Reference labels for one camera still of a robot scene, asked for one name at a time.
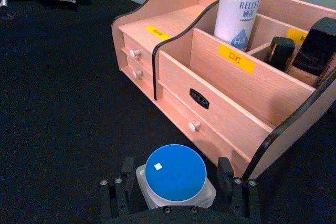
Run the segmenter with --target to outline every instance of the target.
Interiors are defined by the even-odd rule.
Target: drawer knob
[[[188,127],[191,132],[198,132],[200,130],[201,123],[199,121],[194,123],[189,123]]]
[[[140,79],[141,76],[142,76],[142,71],[141,70],[136,70],[136,71],[133,71],[133,77],[136,78],[136,79]]]
[[[130,55],[132,59],[138,60],[141,55],[141,52],[140,50],[130,50]]]

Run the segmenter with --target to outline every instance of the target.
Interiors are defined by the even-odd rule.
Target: blue lid
[[[152,153],[146,163],[145,175],[149,187],[159,197],[184,201],[203,189],[206,168],[194,150],[171,144]]]

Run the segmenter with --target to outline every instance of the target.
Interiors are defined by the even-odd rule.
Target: yellow label
[[[221,44],[219,47],[219,54],[223,56],[223,58],[234,63],[248,73],[253,73],[254,69],[256,68],[256,64],[253,61],[247,59],[243,55],[237,53],[236,51],[228,48],[223,44]]]
[[[306,39],[306,36],[308,34],[305,33],[304,31],[299,31],[294,28],[290,28],[287,32],[287,38],[294,40],[295,44],[302,45],[304,40]]]
[[[163,33],[162,31],[158,30],[156,27],[154,26],[149,26],[146,28],[147,31],[149,31],[151,34],[157,36],[157,38],[160,38],[162,40],[167,40],[170,39],[170,37]]]

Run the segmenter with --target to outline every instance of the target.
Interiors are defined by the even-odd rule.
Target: black cloth
[[[97,223],[98,183],[125,157],[138,167],[172,143],[200,153],[222,210],[216,167],[118,71],[111,23],[138,4],[10,6],[14,19],[0,19],[1,223]],[[258,178],[263,223],[336,220],[335,132],[328,111]],[[130,208],[147,209],[137,183]]]

